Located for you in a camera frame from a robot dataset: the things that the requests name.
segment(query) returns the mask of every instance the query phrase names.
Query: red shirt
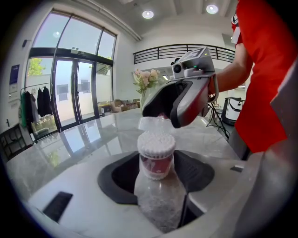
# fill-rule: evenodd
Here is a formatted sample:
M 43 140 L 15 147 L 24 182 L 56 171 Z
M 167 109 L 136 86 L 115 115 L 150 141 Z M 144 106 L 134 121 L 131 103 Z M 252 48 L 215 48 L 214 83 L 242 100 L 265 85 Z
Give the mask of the red shirt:
M 241 32 L 238 43 L 243 42 L 255 65 L 235 127 L 255 153 L 286 138 L 270 102 L 298 50 L 287 25 L 265 0 L 240 0 L 236 14 Z

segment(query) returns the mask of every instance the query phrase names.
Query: glass door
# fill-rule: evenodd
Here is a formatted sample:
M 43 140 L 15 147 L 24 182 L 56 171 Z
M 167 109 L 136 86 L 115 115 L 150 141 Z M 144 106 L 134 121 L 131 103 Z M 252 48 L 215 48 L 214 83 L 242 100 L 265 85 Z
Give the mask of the glass door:
M 57 126 L 68 128 L 99 117 L 96 108 L 96 84 L 92 61 L 57 58 L 52 82 Z

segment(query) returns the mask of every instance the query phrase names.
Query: blue sign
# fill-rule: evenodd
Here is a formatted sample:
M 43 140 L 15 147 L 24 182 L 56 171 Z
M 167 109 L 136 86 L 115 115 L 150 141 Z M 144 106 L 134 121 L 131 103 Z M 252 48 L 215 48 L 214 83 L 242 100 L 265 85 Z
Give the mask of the blue sign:
M 19 67 L 20 65 L 14 65 L 11 67 L 9 85 L 16 84 L 18 82 Z

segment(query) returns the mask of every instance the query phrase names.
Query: metal railing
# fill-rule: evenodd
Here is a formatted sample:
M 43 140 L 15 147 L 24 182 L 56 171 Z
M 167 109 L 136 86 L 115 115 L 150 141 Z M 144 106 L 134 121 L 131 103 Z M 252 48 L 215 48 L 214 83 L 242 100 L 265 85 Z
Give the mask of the metal railing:
M 134 55 L 134 63 L 142 63 L 150 60 L 160 60 L 167 58 L 180 58 L 188 51 L 196 50 L 201 48 L 202 46 L 206 46 L 209 49 L 211 58 L 216 60 L 223 60 L 227 62 L 233 62 L 235 57 L 235 51 L 229 50 L 226 48 L 218 47 L 218 46 L 210 46 L 210 45 L 202 45 L 202 44 L 174 44 L 167 46 L 159 46 L 146 50 L 142 50 Z

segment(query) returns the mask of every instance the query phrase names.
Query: green garment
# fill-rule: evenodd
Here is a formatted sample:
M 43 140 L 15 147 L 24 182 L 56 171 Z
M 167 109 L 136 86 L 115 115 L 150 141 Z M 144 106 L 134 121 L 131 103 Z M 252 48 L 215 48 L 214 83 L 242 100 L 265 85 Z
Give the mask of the green garment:
M 25 93 L 22 93 L 20 97 L 20 116 L 22 118 L 22 126 L 26 127 Z

